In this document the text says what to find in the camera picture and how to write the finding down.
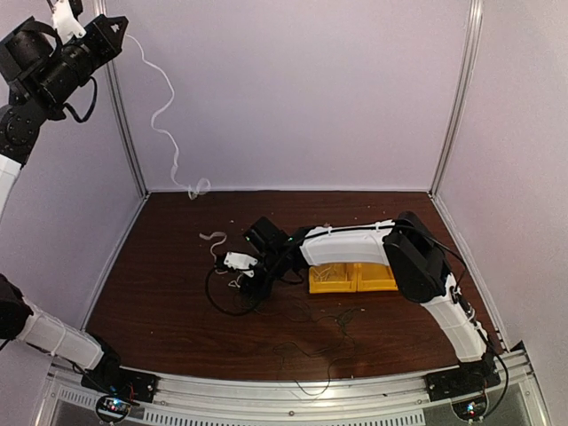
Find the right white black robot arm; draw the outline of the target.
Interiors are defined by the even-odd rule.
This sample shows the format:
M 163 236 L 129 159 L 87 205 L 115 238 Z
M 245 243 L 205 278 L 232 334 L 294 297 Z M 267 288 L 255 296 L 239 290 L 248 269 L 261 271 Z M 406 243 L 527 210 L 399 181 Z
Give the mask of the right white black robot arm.
M 244 238 L 256 255 L 239 256 L 233 269 L 245 274 L 253 296 L 268 297 L 273 282 L 289 271 L 333 263 L 388 266 L 401 295 L 425 308 L 454 347 L 462 365 L 454 381 L 461 391 L 474 391 L 494 368 L 490 338 L 446 259 L 450 248 L 415 213 L 370 225 L 305 226 L 291 235 L 261 217 Z

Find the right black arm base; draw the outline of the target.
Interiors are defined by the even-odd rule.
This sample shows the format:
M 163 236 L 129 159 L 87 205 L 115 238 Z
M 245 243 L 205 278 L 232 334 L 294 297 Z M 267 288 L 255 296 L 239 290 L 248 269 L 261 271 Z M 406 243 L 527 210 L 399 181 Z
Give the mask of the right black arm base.
M 479 393 L 501 383 L 494 362 L 461 363 L 458 367 L 429 373 L 425 376 L 430 401 Z

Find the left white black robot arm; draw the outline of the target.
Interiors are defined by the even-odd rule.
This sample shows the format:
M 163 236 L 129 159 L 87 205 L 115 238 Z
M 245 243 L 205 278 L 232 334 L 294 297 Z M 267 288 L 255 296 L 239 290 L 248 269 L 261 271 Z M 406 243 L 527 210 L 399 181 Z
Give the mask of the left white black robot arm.
M 1 202 L 5 204 L 47 121 L 72 116 L 76 89 L 122 52 L 129 21 L 100 14 L 86 26 L 75 19 L 52 25 L 28 18 L 1 42 L 1 76 L 9 101 L 1 108 Z M 128 376 L 117 352 L 102 339 L 71 327 L 29 301 L 1 279 L 1 337 L 21 341 L 70 362 L 109 394 L 122 392 Z

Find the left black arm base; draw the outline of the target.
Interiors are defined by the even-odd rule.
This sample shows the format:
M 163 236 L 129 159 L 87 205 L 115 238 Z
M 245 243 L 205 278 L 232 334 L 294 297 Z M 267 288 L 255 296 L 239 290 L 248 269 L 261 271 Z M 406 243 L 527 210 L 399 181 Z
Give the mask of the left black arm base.
M 119 378 L 114 384 L 105 385 L 101 378 L 96 378 L 93 372 L 83 375 L 81 385 L 120 399 L 135 402 L 153 403 L 158 384 L 158 377 L 153 374 L 129 369 L 120 369 Z

